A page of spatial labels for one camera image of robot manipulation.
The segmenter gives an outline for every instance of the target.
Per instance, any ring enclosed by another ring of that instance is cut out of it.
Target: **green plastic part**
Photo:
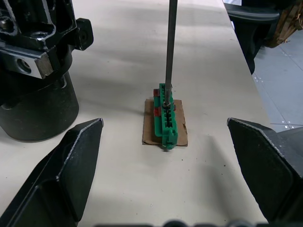
[[[178,140],[178,128],[175,115],[174,99],[171,93],[170,107],[164,108],[164,89],[165,84],[160,84],[159,90],[154,90],[154,118],[155,135],[162,137],[162,145],[167,149],[176,146]]]

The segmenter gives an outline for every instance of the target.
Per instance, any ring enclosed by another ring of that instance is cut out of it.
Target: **gray tiled floor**
[[[303,31],[274,49],[262,48],[252,75],[272,128],[285,131],[303,126]]]

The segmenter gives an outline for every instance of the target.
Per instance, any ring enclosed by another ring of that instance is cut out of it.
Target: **black chair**
[[[264,41],[273,37],[281,11],[294,2],[244,0],[242,6],[225,3],[251,74],[255,71],[254,58]]]

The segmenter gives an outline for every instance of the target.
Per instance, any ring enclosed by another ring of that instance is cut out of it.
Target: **brown cardboard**
[[[174,100],[176,105],[176,121],[178,127],[177,146],[187,147],[187,129],[185,124],[184,111],[181,100]],[[145,100],[144,124],[143,124],[143,144],[161,145],[161,137],[155,136],[154,116],[153,116],[153,100]]]

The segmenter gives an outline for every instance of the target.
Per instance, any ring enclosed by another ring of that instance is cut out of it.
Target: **red part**
[[[159,97],[160,96],[160,90],[159,89],[154,89],[153,90],[153,96],[154,97]]]
[[[155,107],[153,110],[153,115],[155,117],[160,117],[161,116],[161,107]]]

